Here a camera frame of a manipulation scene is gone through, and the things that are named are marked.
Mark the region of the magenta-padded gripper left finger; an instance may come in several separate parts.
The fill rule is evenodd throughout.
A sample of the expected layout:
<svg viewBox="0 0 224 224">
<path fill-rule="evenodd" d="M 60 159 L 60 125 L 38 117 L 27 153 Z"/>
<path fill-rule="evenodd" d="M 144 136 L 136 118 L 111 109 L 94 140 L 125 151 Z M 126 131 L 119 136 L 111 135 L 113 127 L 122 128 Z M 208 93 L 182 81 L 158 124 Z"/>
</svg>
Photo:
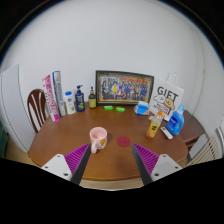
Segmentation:
<svg viewBox="0 0 224 224">
<path fill-rule="evenodd" d="M 91 154 L 90 144 L 85 144 L 66 155 L 56 154 L 42 169 L 79 185 Z"/>
</svg>

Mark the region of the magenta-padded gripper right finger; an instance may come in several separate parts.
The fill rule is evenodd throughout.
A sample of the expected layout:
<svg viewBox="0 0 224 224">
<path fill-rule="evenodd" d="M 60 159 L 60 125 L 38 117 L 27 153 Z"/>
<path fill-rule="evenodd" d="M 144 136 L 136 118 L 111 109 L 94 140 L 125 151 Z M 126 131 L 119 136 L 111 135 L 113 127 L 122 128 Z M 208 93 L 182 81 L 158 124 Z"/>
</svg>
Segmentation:
<svg viewBox="0 0 224 224">
<path fill-rule="evenodd" d="M 144 185 L 148 185 L 182 169 L 167 154 L 158 155 L 136 143 L 132 145 L 132 154 Z"/>
</svg>

